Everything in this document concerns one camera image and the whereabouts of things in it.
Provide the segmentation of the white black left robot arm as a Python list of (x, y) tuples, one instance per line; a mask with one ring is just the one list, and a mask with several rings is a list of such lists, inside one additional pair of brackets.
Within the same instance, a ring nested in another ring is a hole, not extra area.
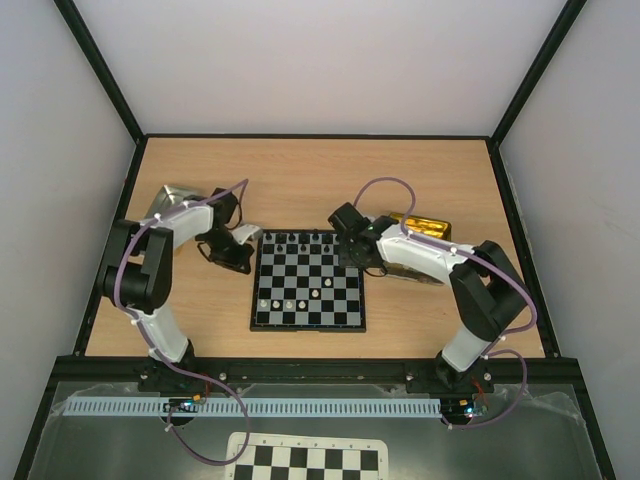
[(180, 365), (193, 355), (192, 342), (168, 303), (176, 250), (193, 241), (207, 262), (251, 272), (253, 243), (263, 229), (243, 221), (242, 197), (223, 188), (209, 197), (189, 189), (162, 190), (144, 219), (118, 220), (112, 226), (98, 289), (140, 331), (151, 358)]

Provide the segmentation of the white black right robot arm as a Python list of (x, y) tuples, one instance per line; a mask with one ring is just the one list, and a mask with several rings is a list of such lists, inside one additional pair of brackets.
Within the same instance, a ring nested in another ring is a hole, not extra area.
[(490, 353), (524, 309), (537, 315), (514, 265), (492, 241), (470, 246), (439, 240), (409, 229), (404, 219), (370, 219), (351, 203), (335, 210), (328, 222), (337, 234), (343, 265), (407, 267), (452, 290), (462, 326), (435, 360), (437, 382), (447, 391), (470, 381), (471, 367)]

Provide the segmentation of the gold metal tray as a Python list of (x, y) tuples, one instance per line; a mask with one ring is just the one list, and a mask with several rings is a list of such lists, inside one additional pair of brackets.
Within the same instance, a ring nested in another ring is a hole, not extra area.
[(423, 284), (451, 286), (450, 274), (460, 256), (447, 241), (416, 232), (390, 213), (392, 224), (383, 231), (377, 247), (386, 274)]

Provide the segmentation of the black grey chess board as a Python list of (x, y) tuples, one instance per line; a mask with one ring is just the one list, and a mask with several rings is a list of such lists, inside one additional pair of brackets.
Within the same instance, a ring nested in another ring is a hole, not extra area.
[[(266, 230), (256, 250), (250, 329), (364, 333), (364, 274), (339, 265), (338, 244), (332, 230)], [(331, 287), (324, 286), (326, 278)], [(318, 298), (311, 296), (314, 289)], [(266, 308), (260, 299), (267, 300)], [(272, 308), (273, 300), (279, 308)], [(294, 303), (291, 309), (287, 300)]]

